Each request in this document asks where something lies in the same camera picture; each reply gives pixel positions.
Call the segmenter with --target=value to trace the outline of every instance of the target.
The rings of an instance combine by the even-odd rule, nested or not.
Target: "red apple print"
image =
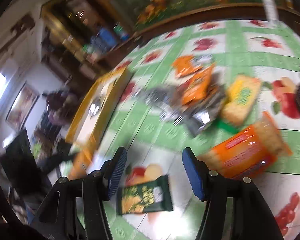
[[[249,22],[258,27],[265,27],[265,25],[261,21],[258,21],[258,20],[251,20]]]
[[[280,228],[283,236],[288,232],[287,225],[290,224],[296,217],[294,209],[299,204],[300,197],[297,192],[293,193],[290,197],[290,203],[286,204],[279,214],[275,216],[275,220]]]
[[[254,37],[254,38],[250,38],[250,39],[260,41],[262,46],[267,47],[267,48],[282,49],[282,46],[277,41],[271,40],[266,37]]]
[[[144,167],[134,167],[131,171],[131,173],[128,175],[128,177],[126,178],[126,182],[125,185],[126,186],[131,186],[131,182],[133,182],[134,178],[136,176],[141,176],[143,177],[145,174],[146,168]]]
[[[282,46],[274,40],[266,39],[262,42],[262,45],[267,48],[279,48],[282,49]]]
[[[288,224],[291,223],[295,217],[296,217],[296,213],[293,210],[289,210],[287,215]]]
[[[120,64],[119,66],[117,66],[117,69],[121,69],[121,68],[125,68],[127,66],[129,66],[129,64],[132,62],[132,60],[126,60],[125,62],[123,62],[122,64]]]
[[[300,113],[296,105],[296,94],[284,93],[282,95],[281,111],[284,113],[284,115],[292,119],[300,118]]]
[[[212,38],[203,38],[194,43],[197,47],[194,50],[207,50],[216,44]]]
[[[273,95],[279,102],[281,102],[282,95],[283,95],[283,93],[282,93],[283,89],[281,89],[281,88],[284,88],[285,86],[282,84],[281,80],[275,80],[272,82],[272,87],[273,87],[273,90],[272,90]]]
[[[285,217],[277,216],[275,217],[275,220],[277,221],[279,228],[285,227],[288,223],[288,218],[286,216]]]
[[[151,52],[150,54],[148,54],[145,59],[143,60],[143,63],[148,63],[150,61],[153,61],[154,59],[156,59],[157,57],[159,57],[161,54],[160,50],[155,50],[153,52]]]
[[[176,31],[170,32],[167,36],[165,36],[164,40],[167,39],[167,38],[173,37],[176,34],[177,34]]]
[[[285,236],[288,232],[288,228],[287,227],[283,227],[280,229],[282,236]]]
[[[214,27],[218,27],[219,24],[218,23],[203,23],[199,26],[199,30],[208,30],[208,29],[212,29]]]
[[[290,197],[290,204],[291,204],[291,208],[292,210],[295,210],[295,208],[298,206],[300,201],[300,196],[298,195],[298,192],[295,192],[291,195]]]
[[[122,96],[120,97],[119,102],[122,102],[122,101],[124,101],[124,100],[127,99],[127,97],[132,93],[132,90],[133,90],[134,86],[135,86],[135,82],[130,82],[130,83],[127,85],[127,87],[126,87],[126,89],[124,90]]]

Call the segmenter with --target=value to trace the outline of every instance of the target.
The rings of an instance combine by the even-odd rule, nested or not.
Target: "wooden frame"
[[[33,109],[35,103],[38,101],[39,96],[39,92],[33,89],[27,82],[23,84],[17,97],[13,101],[13,104],[10,107],[5,120],[10,125],[10,127],[12,127],[16,131],[20,131],[23,129],[23,126],[25,125],[25,122],[29,114],[31,113],[31,110]]]

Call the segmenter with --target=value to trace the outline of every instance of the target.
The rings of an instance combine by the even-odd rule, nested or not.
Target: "black chair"
[[[71,144],[61,139],[57,146],[57,153],[40,161],[37,165],[31,153],[26,129],[24,129],[5,148],[5,154],[0,156],[0,163],[8,180],[25,203],[28,220],[31,220],[30,213],[33,214],[38,210],[52,188],[47,175],[63,161],[74,159],[75,154],[68,155],[70,147]]]
[[[47,174],[37,166],[26,129],[18,133],[0,156],[1,166],[26,207],[37,210],[52,188]]]

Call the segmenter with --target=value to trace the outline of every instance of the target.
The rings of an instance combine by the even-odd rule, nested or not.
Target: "green snack bag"
[[[173,210],[168,175],[154,181],[119,188],[117,197],[119,215]]]

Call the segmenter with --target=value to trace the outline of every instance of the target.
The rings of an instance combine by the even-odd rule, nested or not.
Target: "yellow snack package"
[[[279,156],[292,155],[267,111],[254,124],[197,156],[210,170],[230,179],[254,176],[274,163]]]
[[[190,84],[182,96],[183,105],[189,104],[193,101],[202,100],[207,96],[207,89],[210,85],[214,66],[215,63],[212,63],[211,66],[194,74],[194,76],[190,79]]]
[[[222,119],[234,126],[240,126],[248,116],[261,89],[261,80],[237,75],[227,90],[229,102],[221,111]]]

